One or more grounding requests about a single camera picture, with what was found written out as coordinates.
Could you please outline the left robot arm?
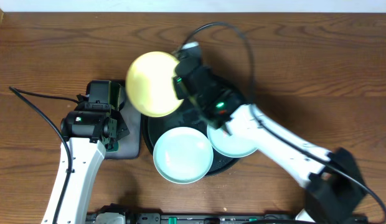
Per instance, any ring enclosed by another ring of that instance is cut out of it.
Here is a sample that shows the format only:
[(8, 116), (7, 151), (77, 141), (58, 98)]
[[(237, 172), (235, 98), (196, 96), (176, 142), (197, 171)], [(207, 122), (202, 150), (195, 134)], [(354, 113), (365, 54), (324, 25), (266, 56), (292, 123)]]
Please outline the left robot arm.
[(95, 177), (106, 149), (88, 138), (61, 145), (59, 170), (42, 224), (85, 223)]

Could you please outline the light green plate front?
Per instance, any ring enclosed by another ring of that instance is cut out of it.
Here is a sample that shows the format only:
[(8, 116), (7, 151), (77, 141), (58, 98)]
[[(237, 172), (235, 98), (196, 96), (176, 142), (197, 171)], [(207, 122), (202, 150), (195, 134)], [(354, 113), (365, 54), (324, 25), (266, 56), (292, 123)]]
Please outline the light green plate front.
[(172, 128), (154, 145), (153, 162), (162, 177), (175, 184), (191, 184), (203, 178), (214, 159), (212, 145), (202, 132)]

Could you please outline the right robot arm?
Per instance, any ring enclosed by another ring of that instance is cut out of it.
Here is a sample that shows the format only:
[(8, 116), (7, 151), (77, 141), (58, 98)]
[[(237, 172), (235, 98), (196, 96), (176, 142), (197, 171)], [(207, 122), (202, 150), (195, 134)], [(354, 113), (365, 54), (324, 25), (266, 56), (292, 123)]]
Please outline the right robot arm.
[(366, 192), (349, 151), (340, 147), (331, 152), (288, 131), (248, 104), (197, 57), (181, 57), (174, 71), (177, 97), (190, 100), (209, 126), (252, 144), (305, 189), (304, 212), (309, 218), (318, 223), (350, 222)]

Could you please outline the green sponge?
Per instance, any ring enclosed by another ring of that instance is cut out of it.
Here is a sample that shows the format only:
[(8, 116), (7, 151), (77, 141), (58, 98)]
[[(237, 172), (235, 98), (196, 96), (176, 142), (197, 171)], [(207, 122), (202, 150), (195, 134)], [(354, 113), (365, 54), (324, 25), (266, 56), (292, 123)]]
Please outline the green sponge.
[(118, 141), (113, 141), (113, 142), (110, 142), (110, 143), (107, 145), (106, 151), (107, 151), (107, 152), (116, 152), (116, 151), (118, 151), (118, 149), (119, 149), (119, 143), (118, 143)]

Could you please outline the yellow plate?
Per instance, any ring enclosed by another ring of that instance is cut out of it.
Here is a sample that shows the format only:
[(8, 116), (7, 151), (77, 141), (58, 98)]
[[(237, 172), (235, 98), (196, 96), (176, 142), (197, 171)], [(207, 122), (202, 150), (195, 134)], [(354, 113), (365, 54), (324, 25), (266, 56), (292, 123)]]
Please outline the yellow plate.
[(148, 52), (130, 65), (126, 92), (131, 104), (143, 115), (163, 117), (177, 110), (183, 101), (173, 86), (178, 59), (166, 52)]

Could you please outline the light green plate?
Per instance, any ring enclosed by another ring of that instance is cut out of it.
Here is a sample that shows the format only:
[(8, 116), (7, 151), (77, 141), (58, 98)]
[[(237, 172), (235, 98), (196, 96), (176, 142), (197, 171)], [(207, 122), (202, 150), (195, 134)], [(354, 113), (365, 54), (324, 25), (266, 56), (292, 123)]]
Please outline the light green plate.
[(207, 126), (207, 137), (212, 147), (218, 153), (227, 157), (246, 157), (258, 150), (253, 141), (236, 135), (229, 135), (223, 129), (214, 129), (210, 125)]
[(175, 184), (191, 184), (203, 178), (214, 159), (212, 145), (202, 132), (172, 128), (154, 145), (153, 162), (162, 177)]

